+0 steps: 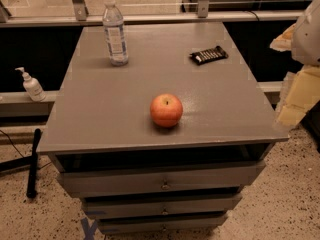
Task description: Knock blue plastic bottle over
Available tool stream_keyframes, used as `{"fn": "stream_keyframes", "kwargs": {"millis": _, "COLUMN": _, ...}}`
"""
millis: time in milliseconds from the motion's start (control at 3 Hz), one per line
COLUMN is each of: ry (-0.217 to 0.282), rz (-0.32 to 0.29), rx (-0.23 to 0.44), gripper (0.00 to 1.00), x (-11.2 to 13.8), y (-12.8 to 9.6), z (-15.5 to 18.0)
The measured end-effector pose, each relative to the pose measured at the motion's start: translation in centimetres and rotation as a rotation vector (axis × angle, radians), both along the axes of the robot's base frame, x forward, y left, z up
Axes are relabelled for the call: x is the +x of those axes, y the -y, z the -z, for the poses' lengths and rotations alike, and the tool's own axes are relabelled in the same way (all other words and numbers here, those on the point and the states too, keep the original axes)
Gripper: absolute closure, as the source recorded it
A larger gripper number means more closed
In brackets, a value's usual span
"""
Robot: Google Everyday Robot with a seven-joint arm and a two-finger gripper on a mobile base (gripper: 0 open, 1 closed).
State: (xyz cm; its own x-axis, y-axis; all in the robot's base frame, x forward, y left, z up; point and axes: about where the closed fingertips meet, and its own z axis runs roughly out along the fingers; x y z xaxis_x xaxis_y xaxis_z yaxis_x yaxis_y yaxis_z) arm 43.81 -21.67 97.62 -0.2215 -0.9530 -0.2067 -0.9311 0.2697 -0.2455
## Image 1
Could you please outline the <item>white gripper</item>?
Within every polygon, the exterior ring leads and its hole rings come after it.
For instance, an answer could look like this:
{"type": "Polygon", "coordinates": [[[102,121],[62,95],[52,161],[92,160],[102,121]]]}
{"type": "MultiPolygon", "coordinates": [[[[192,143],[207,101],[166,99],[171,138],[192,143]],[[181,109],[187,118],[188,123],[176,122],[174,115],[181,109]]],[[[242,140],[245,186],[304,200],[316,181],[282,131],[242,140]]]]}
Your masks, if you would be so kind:
{"type": "Polygon", "coordinates": [[[291,50],[292,58],[304,64],[297,73],[286,74],[276,106],[275,121],[284,127],[295,127],[320,101],[320,0],[313,0],[296,25],[273,39],[270,48],[279,52],[291,50]]]}

